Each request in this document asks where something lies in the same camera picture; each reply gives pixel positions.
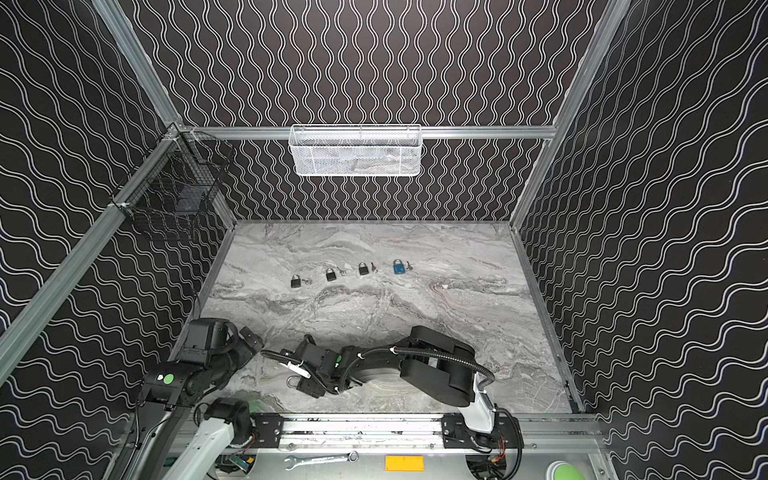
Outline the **black padlock with key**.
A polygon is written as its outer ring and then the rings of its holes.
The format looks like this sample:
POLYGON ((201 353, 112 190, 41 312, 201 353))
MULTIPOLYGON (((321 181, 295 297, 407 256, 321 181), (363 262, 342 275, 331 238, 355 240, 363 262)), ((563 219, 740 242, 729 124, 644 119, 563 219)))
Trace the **black padlock with key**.
POLYGON ((299 274, 295 274, 291 277, 290 287, 292 289, 298 289, 303 286, 310 286, 313 281, 310 278, 303 278, 299 274))

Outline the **dark padlock with keyring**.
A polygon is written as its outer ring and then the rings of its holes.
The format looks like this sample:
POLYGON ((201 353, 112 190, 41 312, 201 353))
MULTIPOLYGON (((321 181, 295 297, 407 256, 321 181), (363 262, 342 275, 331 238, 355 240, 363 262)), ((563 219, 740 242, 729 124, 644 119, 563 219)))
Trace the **dark padlock with keyring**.
POLYGON ((325 277, 328 282, 338 280, 340 277, 347 275, 347 272, 340 268, 329 267, 325 270, 325 277))

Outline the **silver grey padlock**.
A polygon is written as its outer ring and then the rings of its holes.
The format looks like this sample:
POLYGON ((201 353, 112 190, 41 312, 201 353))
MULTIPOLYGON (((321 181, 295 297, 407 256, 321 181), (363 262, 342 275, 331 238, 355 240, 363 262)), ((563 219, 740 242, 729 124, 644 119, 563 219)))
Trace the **silver grey padlock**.
POLYGON ((378 268, 373 262, 371 263, 360 262, 358 264, 358 273, 360 276, 376 274, 377 272, 378 272, 378 268))

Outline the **blue padlock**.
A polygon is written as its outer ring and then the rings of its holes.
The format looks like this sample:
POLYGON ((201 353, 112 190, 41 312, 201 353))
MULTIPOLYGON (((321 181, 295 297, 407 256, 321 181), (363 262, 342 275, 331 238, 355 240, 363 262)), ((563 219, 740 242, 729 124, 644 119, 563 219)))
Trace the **blue padlock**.
POLYGON ((286 379, 286 386, 289 389, 297 389, 303 377, 300 375, 291 375, 286 379))
POLYGON ((408 261, 402 261, 401 259, 395 259, 392 268, 395 275, 405 275, 413 270, 413 267, 408 261))

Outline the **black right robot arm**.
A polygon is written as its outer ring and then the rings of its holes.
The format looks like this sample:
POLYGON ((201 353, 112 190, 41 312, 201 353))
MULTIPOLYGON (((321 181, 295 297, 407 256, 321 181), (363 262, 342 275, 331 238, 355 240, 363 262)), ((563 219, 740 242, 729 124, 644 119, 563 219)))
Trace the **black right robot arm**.
POLYGON ((285 366, 300 377, 296 389, 313 398, 338 395, 395 374, 430 398, 455 407, 473 432, 489 435, 496 409, 487 387, 495 374, 476 361, 470 345, 426 326, 401 340, 376 347, 319 347, 307 334, 294 351, 283 351, 285 366))

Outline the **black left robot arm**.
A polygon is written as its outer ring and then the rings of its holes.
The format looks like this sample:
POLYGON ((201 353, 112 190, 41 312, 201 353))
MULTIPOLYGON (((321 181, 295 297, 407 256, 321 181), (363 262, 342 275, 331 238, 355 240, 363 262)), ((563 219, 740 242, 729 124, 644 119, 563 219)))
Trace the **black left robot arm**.
POLYGON ((259 335, 229 320, 191 321, 176 355, 150 368, 141 382, 118 477, 157 479, 182 423, 264 345, 259 335))

